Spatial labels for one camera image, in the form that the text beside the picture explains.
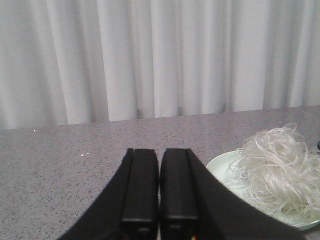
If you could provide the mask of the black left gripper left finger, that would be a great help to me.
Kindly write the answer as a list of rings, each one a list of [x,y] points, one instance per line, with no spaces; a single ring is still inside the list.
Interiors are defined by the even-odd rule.
[[[159,164],[153,149],[129,148],[103,191],[62,240],[155,240]]]

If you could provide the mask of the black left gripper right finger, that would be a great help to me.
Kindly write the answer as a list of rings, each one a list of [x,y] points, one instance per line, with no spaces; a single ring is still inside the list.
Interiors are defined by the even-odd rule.
[[[302,240],[220,183],[191,149],[168,148],[160,169],[163,240]]]

